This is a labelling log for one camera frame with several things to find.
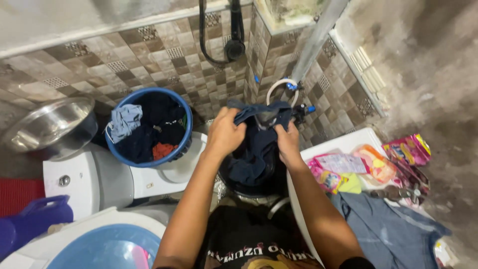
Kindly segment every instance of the flush button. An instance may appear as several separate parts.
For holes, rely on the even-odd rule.
[[[60,179],[58,181],[58,185],[60,185],[60,187],[66,187],[66,186],[68,186],[68,184],[70,184],[70,177],[69,176],[64,175],[64,176],[60,177]]]

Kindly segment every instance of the white toilet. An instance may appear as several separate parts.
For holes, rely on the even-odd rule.
[[[47,197],[70,195],[74,220],[105,208],[124,208],[133,199],[183,191],[206,147],[207,135],[192,132],[188,152],[155,168],[135,168],[108,150],[89,143],[67,159],[43,162]]]

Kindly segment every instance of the yellow cloth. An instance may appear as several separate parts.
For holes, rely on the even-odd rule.
[[[344,178],[348,178],[348,181],[343,183],[338,191],[341,192],[351,192],[351,193],[361,193],[362,188],[360,186],[360,179],[355,173],[342,173],[340,174]]]

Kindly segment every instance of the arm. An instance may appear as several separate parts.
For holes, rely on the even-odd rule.
[[[222,108],[207,144],[161,239],[152,268],[192,268],[206,233],[214,178],[224,158],[244,140],[246,125],[233,123],[239,110]]]
[[[292,178],[305,224],[314,247],[328,269],[337,269],[348,258],[364,257],[357,238],[315,181],[299,151],[299,131],[276,125],[280,159]]]

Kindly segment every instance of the orange cloth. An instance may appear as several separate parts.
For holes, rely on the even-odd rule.
[[[173,149],[177,148],[178,145],[170,145],[170,144],[161,144],[161,143],[158,143],[157,145],[154,146],[154,148],[152,148],[152,155],[154,157],[154,160],[157,161],[161,158],[163,158],[164,156],[168,155],[171,153],[171,151],[173,151]]]

